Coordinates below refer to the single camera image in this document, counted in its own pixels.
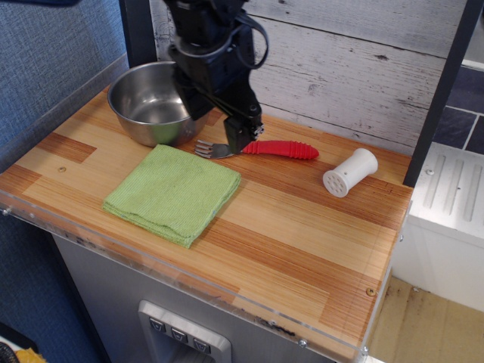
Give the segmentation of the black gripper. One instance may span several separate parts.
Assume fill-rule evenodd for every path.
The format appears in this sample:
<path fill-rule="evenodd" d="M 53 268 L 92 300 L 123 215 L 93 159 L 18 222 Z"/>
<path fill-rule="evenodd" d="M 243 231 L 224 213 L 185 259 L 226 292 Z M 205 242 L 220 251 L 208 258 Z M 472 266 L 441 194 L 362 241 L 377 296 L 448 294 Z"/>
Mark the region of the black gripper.
<path fill-rule="evenodd" d="M 236 26 L 218 48 L 188 44 L 176 36 L 169 54 L 175 61 L 175 87 L 193 121 L 215 107 L 227 114 L 224 127 L 232 154 L 258 139 L 264 124 L 250 72 L 261 64 L 255 61 L 251 26 Z"/>

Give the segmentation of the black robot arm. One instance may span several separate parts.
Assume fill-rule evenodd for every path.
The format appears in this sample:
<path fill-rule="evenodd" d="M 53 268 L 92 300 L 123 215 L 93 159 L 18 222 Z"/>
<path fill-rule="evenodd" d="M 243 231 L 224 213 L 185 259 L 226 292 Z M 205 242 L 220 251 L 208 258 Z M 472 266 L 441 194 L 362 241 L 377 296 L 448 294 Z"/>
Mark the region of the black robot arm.
<path fill-rule="evenodd" d="M 214 107 L 227 117 L 230 151 L 239 154 L 264 131 L 262 109 L 250 74 L 266 61 L 257 55 L 253 34 L 268 37 L 243 9 L 242 1 L 167 1 L 175 24 L 169 55 L 176 90 L 192 119 Z"/>

